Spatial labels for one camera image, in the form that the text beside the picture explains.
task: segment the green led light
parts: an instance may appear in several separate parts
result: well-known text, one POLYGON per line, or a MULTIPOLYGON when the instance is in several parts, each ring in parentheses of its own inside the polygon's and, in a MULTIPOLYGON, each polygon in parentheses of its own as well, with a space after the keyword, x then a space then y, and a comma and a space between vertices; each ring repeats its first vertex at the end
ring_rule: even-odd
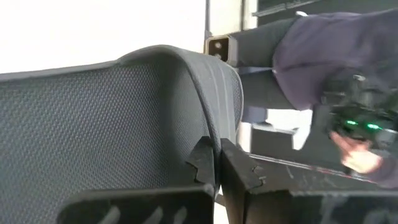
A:
POLYGON ((376 125, 376 124, 368 124, 368 128, 371 128, 371 129, 381 129, 378 125, 376 125))
POLYGON ((347 124, 357 124, 355 121, 347 121, 347 124))

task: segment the purple sweater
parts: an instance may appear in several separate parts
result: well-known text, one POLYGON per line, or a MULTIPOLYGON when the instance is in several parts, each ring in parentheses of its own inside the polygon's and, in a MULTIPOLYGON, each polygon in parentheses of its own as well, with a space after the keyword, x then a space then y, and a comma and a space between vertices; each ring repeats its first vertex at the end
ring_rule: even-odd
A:
MULTIPOLYGON (((322 83, 345 67, 362 67, 398 55, 398 9, 369 14, 331 13, 298 19, 273 56, 275 77, 297 110, 319 103, 322 83)), ((398 187, 397 159, 384 159, 366 177, 398 187)))

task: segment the gray mesh fabric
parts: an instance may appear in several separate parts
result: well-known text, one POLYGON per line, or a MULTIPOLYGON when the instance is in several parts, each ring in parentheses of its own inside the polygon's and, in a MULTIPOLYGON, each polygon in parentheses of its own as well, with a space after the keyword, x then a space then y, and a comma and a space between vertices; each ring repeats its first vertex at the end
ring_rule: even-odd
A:
POLYGON ((224 63, 169 46, 0 80, 0 223, 54 223, 83 190, 170 184, 209 130, 234 141, 243 97, 224 63))

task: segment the person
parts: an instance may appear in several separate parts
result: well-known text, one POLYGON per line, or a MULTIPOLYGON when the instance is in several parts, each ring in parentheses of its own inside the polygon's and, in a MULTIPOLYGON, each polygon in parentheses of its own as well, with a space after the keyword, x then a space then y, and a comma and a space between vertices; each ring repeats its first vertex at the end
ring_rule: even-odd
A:
MULTIPOLYGON (((398 9, 336 12, 271 22, 231 34, 239 67, 267 67, 242 76, 245 107, 307 110, 322 103, 323 87, 346 68, 363 68, 398 55, 398 9)), ((391 86, 398 76, 381 75, 391 86)), ((342 163, 383 187, 398 187, 397 159, 382 158, 357 142, 331 133, 342 163)))

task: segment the human hand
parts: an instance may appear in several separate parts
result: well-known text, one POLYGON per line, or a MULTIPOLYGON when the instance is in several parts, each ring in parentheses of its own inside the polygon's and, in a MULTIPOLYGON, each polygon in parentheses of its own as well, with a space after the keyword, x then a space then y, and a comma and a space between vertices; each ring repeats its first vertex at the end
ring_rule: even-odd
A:
POLYGON ((342 137, 336 132, 330 134, 331 139, 341 151, 341 163, 360 174, 370 173, 380 167, 382 157, 369 151, 370 142, 362 142, 342 137))

